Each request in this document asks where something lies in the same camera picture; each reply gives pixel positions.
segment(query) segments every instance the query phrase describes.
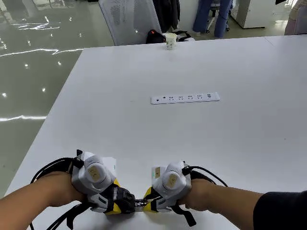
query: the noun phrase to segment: forearm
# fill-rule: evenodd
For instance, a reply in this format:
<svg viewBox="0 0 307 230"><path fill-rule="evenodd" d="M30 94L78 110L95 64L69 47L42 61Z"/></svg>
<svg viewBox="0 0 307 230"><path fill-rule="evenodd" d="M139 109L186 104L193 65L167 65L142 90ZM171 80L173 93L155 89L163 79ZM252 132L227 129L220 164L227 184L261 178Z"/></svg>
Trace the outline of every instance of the forearm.
<svg viewBox="0 0 307 230"><path fill-rule="evenodd" d="M39 181L0 200L0 229L24 230L49 206L52 195Z"/></svg>
<svg viewBox="0 0 307 230"><path fill-rule="evenodd" d="M209 211L220 213L242 230L252 230L254 207L260 193L214 186L210 192Z"/></svg>

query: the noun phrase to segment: person's left hand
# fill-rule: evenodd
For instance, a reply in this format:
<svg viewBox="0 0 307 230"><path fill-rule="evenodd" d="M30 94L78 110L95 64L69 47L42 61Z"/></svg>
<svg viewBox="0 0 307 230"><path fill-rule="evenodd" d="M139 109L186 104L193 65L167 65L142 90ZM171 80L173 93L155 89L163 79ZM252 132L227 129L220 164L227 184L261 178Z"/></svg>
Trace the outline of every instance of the person's left hand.
<svg viewBox="0 0 307 230"><path fill-rule="evenodd" d="M66 172L51 172L35 182L48 192L49 206L59 207L72 201L83 201L85 195L71 184L71 175Z"/></svg>

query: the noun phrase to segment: person's legs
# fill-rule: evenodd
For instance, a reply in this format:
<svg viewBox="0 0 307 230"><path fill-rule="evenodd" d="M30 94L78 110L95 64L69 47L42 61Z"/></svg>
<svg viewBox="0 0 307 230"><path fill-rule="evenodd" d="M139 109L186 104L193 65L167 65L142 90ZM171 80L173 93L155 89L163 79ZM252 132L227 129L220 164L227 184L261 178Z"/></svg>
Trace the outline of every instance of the person's legs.
<svg viewBox="0 0 307 230"><path fill-rule="evenodd" d="M199 0L193 31L205 32L212 0Z"/></svg>
<svg viewBox="0 0 307 230"><path fill-rule="evenodd" d="M216 37L224 36L231 3L232 3L232 0L221 0L219 16L217 18L217 21L215 24L215 30L214 30L214 36Z"/></svg>
<svg viewBox="0 0 307 230"><path fill-rule="evenodd" d="M289 18L284 35L294 35L296 20Z"/></svg>

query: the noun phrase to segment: hand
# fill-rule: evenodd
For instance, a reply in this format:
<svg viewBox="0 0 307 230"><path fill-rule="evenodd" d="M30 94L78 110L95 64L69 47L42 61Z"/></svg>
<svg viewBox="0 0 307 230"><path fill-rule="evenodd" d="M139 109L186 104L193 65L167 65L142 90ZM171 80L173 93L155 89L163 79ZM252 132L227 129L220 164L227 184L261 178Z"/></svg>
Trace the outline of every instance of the hand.
<svg viewBox="0 0 307 230"><path fill-rule="evenodd" d="M51 172L38 179L35 184L48 193L48 203L51 207L59 207L72 201L83 201L85 195L78 192L71 184L71 175L66 172Z"/></svg>
<svg viewBox="0 0 307 230"><path fill-rule="evenodd" d="M192 189L184 198L179 200L179 204L186 205L186 208L192 208L196 211L205 211L210 209L210 196L212 190L216 187L215 184L204 180L192 180Z"/></svg>

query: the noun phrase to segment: electrical outlet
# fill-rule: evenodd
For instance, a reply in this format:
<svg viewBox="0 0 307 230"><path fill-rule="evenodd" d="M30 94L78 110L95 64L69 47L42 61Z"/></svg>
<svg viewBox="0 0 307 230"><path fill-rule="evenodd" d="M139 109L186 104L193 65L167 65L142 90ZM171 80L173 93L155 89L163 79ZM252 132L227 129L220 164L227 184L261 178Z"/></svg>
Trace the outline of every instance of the electrical outlet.
<svg viewBox="0 0 307 230"><path fill-rule="evenodd" d="M210 93L190 93L182 95L165 95L151 98L151 104L174 104L187 102L211 102L219 101L220 96L217 92Z"/></svg>

